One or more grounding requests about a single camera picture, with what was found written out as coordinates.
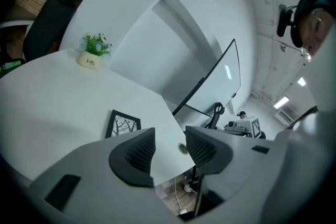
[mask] white flower pot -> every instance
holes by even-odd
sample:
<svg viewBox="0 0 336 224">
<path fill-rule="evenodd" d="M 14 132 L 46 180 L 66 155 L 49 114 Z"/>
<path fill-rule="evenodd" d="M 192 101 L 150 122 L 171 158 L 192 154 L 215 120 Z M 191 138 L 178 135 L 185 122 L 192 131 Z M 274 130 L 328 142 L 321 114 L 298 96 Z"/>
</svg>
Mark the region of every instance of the white flower pot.
<svg viewBox="0 0 336 224">
<path fill-rule="evenodd" d="M 100 66 L 100 57 L 83 51 L 80 53 L 77 63 L 87 68 L 98 68 Z"/>
</svg>

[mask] ceiling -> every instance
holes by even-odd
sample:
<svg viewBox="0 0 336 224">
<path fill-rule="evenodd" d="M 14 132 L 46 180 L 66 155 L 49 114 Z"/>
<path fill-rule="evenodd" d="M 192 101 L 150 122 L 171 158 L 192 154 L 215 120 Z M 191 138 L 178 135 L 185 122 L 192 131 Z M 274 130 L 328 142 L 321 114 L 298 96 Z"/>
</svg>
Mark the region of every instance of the ceiling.
<svg viewBox="0 0 336 224">
<path fill-rule="evenodd" d="M 276 35 L 278 6 L 296 5 L 299 0 L 251 0 L 257 33 L 257 66 L 253 93 L 267 103 L 275 104 L 284 96 L 290 101 L 282 107 L 295 119 L 314 106 L 307 88 L 297 83 L 309 64 L 293 45 L 289 29 L 285 36 Z"/>
</svg>

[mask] white cable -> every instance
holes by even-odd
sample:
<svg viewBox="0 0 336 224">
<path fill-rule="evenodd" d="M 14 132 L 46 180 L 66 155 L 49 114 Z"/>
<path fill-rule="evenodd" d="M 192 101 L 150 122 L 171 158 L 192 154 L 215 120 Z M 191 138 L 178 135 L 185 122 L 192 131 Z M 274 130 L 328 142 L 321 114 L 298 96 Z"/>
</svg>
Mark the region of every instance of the white cable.
<svg viewBox="0 0 336 224">
<path fill-rule="evenodd" d="M 182 211 L 182 207 L 180 205 L 179 199 L 177 198 L 177 194 L 176 194 L 176 177 L 174 177 L 174 188 L 175 188 L 175 197 L 176 197 L 177 203 L 179 204 L 180 210 Z"/>
</svg>

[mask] hat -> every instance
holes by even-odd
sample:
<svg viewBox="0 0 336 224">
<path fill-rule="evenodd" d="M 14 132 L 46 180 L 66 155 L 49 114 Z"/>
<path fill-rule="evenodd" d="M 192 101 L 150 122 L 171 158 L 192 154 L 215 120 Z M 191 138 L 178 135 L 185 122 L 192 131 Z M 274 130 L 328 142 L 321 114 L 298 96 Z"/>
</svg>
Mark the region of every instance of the hat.
<svg viewBox="0 0 336 224">
<path fill-rule="evenodd" d="M 239 114 L 237 114 L 238 117 L 246 115 L 245 111 L 241 111 Z"/>
<path fill-rule="evenodd" d="M 331 6 L 327 1 L 322 0 L 300 0 L 294 13 L 294 21 L 291 24 L 290 36 L 297 48 L 302 47 L 302 40 L 299 33 L 300 21 L 312 10 L 323 8 L 334 16 Z"/>
</svg>

